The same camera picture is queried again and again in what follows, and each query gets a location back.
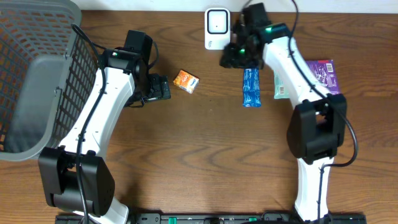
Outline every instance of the blue packet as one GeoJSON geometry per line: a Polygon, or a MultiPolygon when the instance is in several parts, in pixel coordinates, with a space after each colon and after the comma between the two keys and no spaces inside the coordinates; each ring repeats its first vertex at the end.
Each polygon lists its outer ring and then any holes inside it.
{"type": "Polygon", "coordinates": [[[243,73],[243,106],[260,107],[259,69],[245,69],[243,73]]]}

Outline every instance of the white background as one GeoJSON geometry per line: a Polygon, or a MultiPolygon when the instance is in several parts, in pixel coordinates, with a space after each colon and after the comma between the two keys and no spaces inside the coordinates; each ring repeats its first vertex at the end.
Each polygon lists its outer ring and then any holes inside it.
{"type": "MultiPolygon", "coordinates": [[[[246,0],[72,0],[80,9],[134,11],[205,11],[209,7],[241,10],[246,0]]],[[[292,12],[290,0],[264,2],[267,11],[292,12]]],[[[398,13],[398,0],[296,0],[302,12],[398,13]]]]}

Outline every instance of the black cable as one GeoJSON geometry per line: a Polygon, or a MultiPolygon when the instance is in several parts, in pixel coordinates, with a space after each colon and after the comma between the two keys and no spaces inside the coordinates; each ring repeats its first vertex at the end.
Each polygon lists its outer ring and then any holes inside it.
{"type": "Polygon", "coordinates": [[[104,95],[105,88],[106,88],[106,76],[105,76],[105,70],[104,70],[103,64],[102,64],[101,60],[99,60],[100,55],[98,54],[97,49],[95,48],[95,44],[87,37],[87,35],[80,29],[80,27],[78,25],[71,24],[71,27],[72,27],[72,30],[75,31],[76,34],[78,36],[80,36],[83,40],[87,41],[89,43],[90,47],[93,49],[93,52],[94,52],[96,58],[98,59],[99,69],[101,69],[101,74],[102,74],[102,87],[99,91],[97,100],[95,101],[91,111],[88,113],[86,121],[84,122],[83,127],[81,128],[81,132],[79,134],[79,140],[77,143],[77,150],[76,150],[76,175],[77,175],[77,183],[78,183],[79,191],[80,191],[80,197],[81,197],[81,201],[83,203],[83,211],[84,211],[83,218],[85,220],[83,223],[89,224],[86,195],[85,195],[85,191],[83,188],[83,181],[81,179],[81,172],[82,172],[81,164],[80,164],[81,144],[84,141],[84,135],[85,135],[88,123],[90,122],[90,119],[93,116],[95,109],[97,108],[102,96],[104,95]]]}
{"type": "Polygon", "coordinates": [[[155,64],[156,64],[157,61],[159,60],[159,50],[158,50],[158,48],[157,48],[157,44],[156,44],[156,42],[155,42],[154,40],[152,41],[152,43],[153,43],[154,46],[155,46],[156,58],[155,58],[155,60],[154,60],[150,65],[148,65],[148,70],[150,70],[153,66],[155,66],[155,64]]]}
{"type": "Polygon", "coordinates": [[[358,146],[358,140],[356,139],[356,135],[355,135],[354,129],[353,129],[351,123],[346,118],[346,116],[343,114],[343,112],[341,112],[338,108],[336,108],[336,106],[327,97],[325,97],[322,93],[320,93],[315,88],[315,85],[311,84],[311,81],[305,76],[305,74],[303,73],[303,71],[301,70],[300,66],[296,62],[296,59],[293,56],[294,52],[291,49],[290,43],[292,41],[292,37],[293,37],[294,31],[295,31],[296,26],[297,26],[297,22],[299,21],[299,8],[297,7],[297,4],[296,4],[295,0],[292,0],[292,2],[293,2],[294,6],[296,8],[296,18],[295,18],[295,21],[294,21],[293,29],[292,29],[292,32],[290,34],[289,43],[288,43],[290,58],[292,59],[294,65],[297,68],[297,70],[300,72],[301,76],[303,76],[304,80],[311,87],[311,90],[314,91],[316,94],[318,94],[321,98],[323,98],[328,103],[328,105],[332,109],[334,109],[334,111],[344,120],[344,122],[346,123],[346,125],[347,125],[347,127],[349,129],[349,133],[351,134],[351,137],[353,138],[353,143],[354,143],[354,153],[353,153],[352,158],[348,162],[345,162],[343,164],[323,164],[321,169],[320,169],[319,194],[318,194],[318,221],[320,222],[320,210],[321,210],[320,207],[321,207],[322,182],[323,182],[322,180],[323,180],[323,173],[325,172],[325,168],[326,167],[346,167],[346,166],[351,165],[355,161],[356,156],[358,155],[359,146],[358,146]]]}

